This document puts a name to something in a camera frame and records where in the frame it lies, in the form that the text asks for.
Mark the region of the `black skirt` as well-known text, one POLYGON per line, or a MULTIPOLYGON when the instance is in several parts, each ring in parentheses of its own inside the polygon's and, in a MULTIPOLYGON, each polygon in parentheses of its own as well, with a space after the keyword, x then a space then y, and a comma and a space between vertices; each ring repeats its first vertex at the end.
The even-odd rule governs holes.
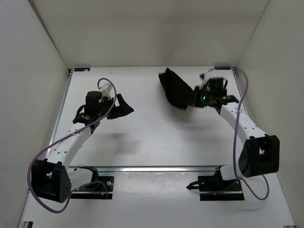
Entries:
POLYGON ((158 74, 167 101, 174 107, 186 110, 192 105, 194 99, 193 89, 183 81, 174 71, 166 68, 165 72, 158 74))
POLYGON ((116 98, 119 105, 114 105, 111 112, 107 116, 108 120, 124 117, 134 112, 134 109, 125 102, 121 94, 118 94, 116 98))

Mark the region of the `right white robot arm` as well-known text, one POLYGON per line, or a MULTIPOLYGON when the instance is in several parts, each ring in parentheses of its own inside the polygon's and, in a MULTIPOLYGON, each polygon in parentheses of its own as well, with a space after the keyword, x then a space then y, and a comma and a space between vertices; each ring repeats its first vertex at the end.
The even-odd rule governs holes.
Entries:
POLYGON ((239 155, 233 145, 233 162, 220 167, 219 175, 213 178, 213 186, 224 190, 230 180, 250 178, 279 170, 280 141, 275 135, 268 135, 260 129, 241 109, 241 103, 234 95, 227 94, 227 79, 208 78, 202 75, 202 84, 194 89, 194 107, 213 107, 234 130, 243 148, 239 155))

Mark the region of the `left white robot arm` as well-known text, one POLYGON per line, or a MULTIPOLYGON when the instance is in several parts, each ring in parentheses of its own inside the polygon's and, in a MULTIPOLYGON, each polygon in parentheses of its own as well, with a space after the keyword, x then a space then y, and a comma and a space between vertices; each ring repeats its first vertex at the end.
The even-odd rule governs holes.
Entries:
POLYGON ((51 145, 51 152, 44 159, 36 156, 29 166, 28 187, 38 202, 47 199, 63 203, 74 190, 84 185, 88 189, 99 185, 96 168, 81 166, 70 170, 69 166, 100 122, 119 116, 115 105, 117 97, 108 92, 90 91, 85 98, 68 134, 51 145))

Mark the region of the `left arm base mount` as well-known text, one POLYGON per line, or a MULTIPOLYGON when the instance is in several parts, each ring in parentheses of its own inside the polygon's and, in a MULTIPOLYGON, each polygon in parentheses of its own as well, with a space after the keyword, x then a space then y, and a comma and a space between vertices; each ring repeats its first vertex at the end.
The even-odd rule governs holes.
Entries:
POLYGON ((99 173, 95 181, 97 180, 103 184, 95 183, 81 187, 72 193, 71 199, 111 200, 114 191, 114 173, 99 173))

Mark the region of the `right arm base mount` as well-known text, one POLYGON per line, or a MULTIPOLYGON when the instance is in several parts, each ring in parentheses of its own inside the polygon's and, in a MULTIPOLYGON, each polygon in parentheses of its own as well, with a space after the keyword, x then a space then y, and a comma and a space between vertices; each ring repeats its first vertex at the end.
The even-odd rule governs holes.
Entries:
POLYGON ((212 176, 198 176, 186 189, 199 190, 200 201, 243 201, 245 200, 239 180, 223 180, 219 172, 212 176))

